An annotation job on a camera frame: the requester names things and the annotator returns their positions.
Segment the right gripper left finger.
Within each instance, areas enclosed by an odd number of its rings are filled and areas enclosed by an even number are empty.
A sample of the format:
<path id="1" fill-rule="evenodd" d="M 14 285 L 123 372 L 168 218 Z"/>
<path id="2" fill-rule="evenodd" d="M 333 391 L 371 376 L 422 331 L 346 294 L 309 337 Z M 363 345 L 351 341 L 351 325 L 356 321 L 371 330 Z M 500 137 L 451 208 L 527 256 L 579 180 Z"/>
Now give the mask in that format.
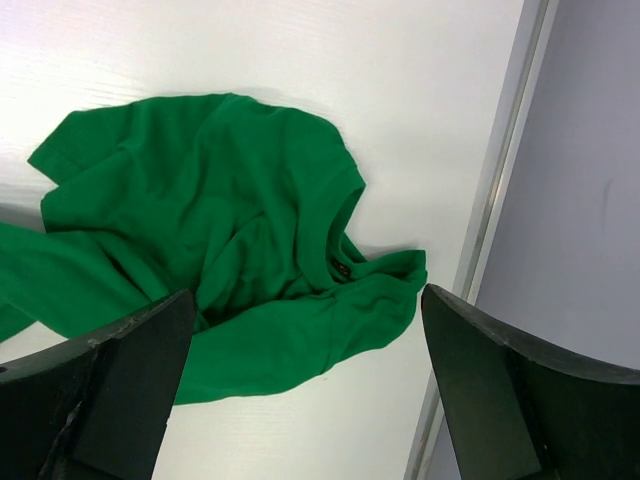
<path id="1" fill-rule="evenodd" d="M 194 323 L 182 290 L 3 363 L 2 478 L 151 478 Z"/>

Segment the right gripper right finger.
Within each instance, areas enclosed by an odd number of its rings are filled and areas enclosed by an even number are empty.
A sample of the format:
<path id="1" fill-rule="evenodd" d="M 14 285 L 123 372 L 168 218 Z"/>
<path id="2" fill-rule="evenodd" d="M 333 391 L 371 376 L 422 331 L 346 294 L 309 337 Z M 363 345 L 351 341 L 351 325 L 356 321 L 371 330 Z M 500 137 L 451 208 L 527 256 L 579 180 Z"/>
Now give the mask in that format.
<path id="1" fill-rule="evenodd" d="M 559 347 L 433 284 L 421 314 L 462 478 L 638 478 L 637 370 Z"/>

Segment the green t shirt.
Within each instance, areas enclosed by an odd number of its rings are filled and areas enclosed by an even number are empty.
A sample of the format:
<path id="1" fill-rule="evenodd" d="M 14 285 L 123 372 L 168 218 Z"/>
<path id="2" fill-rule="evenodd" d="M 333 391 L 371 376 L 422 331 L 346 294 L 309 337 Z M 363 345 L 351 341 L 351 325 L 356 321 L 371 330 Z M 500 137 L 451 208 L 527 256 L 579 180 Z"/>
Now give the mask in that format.
<path id="1" fill-rule="evenodd" d="M 44 228 L 1 227 L 1 336 L 73 338 L 195 297 L 180 404 L 287 391 L 412 322 L 421 250 L 365 258 L 365 189 L 338 129 L 236 94 L 70 113 L 29 157 Z"/>

